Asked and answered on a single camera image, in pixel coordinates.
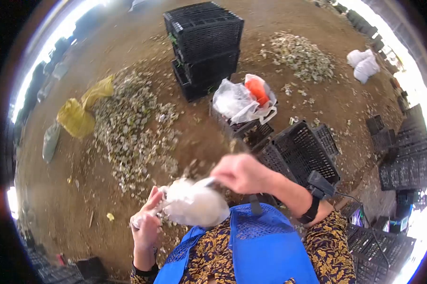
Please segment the wrist strap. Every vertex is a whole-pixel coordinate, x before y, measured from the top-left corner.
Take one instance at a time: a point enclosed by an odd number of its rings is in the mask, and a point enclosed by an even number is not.
[[[311,202],[311,207],[307,210],[305,214],[302,215],[302,217],[298,218],[297,220],[302,224],[308,224],[312,222],[316,215],[318,214],[318,208],[319,208],[319,198],[316,196],[313,196],[313,201]]]

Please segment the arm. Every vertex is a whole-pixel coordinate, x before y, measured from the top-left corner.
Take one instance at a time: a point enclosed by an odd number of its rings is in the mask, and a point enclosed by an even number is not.
[[[295,218],[300,218],[311,207],[313,196],[304,187],[290,181],[282,174],[271,172],[270,174],[273,177],[273,182],[268,193],[281,200]],[[307,226],[311,227],[319,223],[326,218],[332,210],[333,206],[329,202],[321,200],[319,202],[316,218],[311,223],[308,223]]]
[[[154,244],[157,240],[160,220],[155,216],[150,216],[148,212],[152,210],[161,200],[163,193],[154,186],[147,203],[141,210],[131,217],[130,227],[133,235],[133,269],[130,274],[132,284],[151,284],[158,274],[158,266],[155,263],[156,251]],[[140,228],[133,225],[134,218],[142,218]]]
[[[265,167],[247,154],[224,156],[210,175],[236,193],[271,194],[285,203],[296,218],[306,213],[313,201],[312,195],[304,187]],[[308,226],[318,223],[332,210],[333,206],[322,200],[316,218]]]

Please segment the person's left hand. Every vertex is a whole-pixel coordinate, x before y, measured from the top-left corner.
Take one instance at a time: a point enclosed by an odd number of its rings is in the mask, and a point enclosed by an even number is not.
[[[150,191],[148,201],[141,210],[133,215],[133,218],[142,218],[140,229],[137,229],[132,222],[130,222],[131,233],[133,235],[133,241],[135,242],[135,248],[138,250],[147,250],[154,246],[157,241],[159,227],[161,222],[156,216],[149,215],[149,211],[155,208],[163,197],[163,192],[159,192],[158,188],[154,186]]]

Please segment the patterned shirt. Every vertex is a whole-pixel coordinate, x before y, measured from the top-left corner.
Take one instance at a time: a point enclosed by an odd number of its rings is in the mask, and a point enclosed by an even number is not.
[[[327,218],[308,229],[304,245],[320,283],[352,284],[356,282],[353,259],[347,248],[347,220],[333,211]],[[236,284],[233,252],[228,248],[229,218],[206,232],[190,250],[188,270],[180,284]],[[157,269],[142,272],[133,269],[132,284],[152,284]],[[294,278],[284,284],[296,284]]]

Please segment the blue mesh vest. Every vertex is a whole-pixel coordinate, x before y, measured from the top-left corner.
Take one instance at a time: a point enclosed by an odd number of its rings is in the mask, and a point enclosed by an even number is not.
[[[276,208],[261,203],[262,214],[251,213],[250,204],[232,207],[231,238],[237,284],[319,283],[308,254],[290,221]],[[205,234],[193,227],[169,254],[155,284],[178,284],[188,266],[188,255]]]

